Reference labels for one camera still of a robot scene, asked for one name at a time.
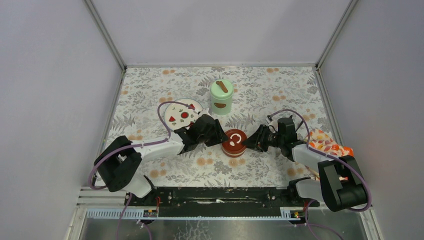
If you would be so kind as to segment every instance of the plate with strawberry pattern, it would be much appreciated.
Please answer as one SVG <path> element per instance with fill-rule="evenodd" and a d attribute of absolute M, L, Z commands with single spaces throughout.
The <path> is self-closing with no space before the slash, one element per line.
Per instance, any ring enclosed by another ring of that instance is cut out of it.
<path fill-rule="evenodd" d="M 194 110 L 181 104 L 171 103 L 165 110 L 164 119 L 171 130 L 190 126 L 199 118 L 198 112 L 203 110 L 202 105 L 193 99 L 182 98 L 176 101 L 192 106 Z"/>

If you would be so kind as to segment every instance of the floral tablecloth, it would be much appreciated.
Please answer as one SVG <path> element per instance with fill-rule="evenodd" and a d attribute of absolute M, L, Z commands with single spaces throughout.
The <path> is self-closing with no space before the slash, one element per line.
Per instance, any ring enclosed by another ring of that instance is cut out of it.
<path fill-rule="evenodd" d="M 158 105 L 191 98 L 209 107 L 209 86 L 218 79 L 228 79 L 234 85 L 231 113 L 212 114 L 224 131 L 236 128 L 249 137 L 260 124 L 266 124 L 267 115 L 288 108 L 299 112 L 310 128 L 331 136 L 311 67 L 128 68 L 106 146 L 121 135 L 130 140 L 166 136 L 156 114 Z M 293 118 L 296 125 L 301 122 Z M 298 135 L 304 138 L 306 134 L 302 126 Z M 286 187 L 290 180 L 312 176 L 305 166 L 291 162 L 273 147 L 264 153 L 247 149 L 241 157 L 231 158 L 220 145 L 199 145 L 179 156 L 143 160 L 136 174 L 146 175 L 155 186 L 168 187 Z M 104 183 L 98 178 L 96 185 Z"/>

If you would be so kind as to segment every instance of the white wall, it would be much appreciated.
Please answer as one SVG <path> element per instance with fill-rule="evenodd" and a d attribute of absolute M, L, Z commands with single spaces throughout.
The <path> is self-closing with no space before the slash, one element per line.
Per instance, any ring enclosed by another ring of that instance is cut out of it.
<path fill-rule="evenodd" d="M 322 73 L 386 240 L 424 239 L 424 1 L 362 0 Z"/>
<path fill-rule="evenodd" d="M 128 65 L 315 63 L 349 0 L 94 0 Z"/>
<path fill-rule="evenodd" d="M 64 237 L 119 78 L 82 0 L 0 1 L 0 239 Z"/>

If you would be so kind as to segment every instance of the green lid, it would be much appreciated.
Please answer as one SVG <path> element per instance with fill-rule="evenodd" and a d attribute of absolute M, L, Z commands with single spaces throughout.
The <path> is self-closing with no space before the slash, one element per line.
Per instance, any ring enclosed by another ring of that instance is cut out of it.
<path fill-rule="evenodd" d="M 227 92 L 224 92 L 221 86 L 217 84 L 218 81 L 221 81 L 222 83 L 224 83 L 227 89 Z M 233 95 L 233 90 L 234 90 L 233 84 L 226 79 L 216 80 L 210 85 L 210 94 L 212 95 L 212 97 L 218 100 L 225 100 L 231 97 Z"/>

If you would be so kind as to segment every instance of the red lid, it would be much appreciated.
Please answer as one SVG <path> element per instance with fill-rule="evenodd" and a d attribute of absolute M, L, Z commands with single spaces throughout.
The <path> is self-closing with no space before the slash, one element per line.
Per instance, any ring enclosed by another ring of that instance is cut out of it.
<path fill-rule="evenodd" d="M 248 137 L 246 134 L 239 129 L 230 129 L 225 132 L 228 136 L 228 141 L 222 143 L 222 148 L 230 154 L 238 154 L 246 149 L 246 146 L 242 142 Z"/>

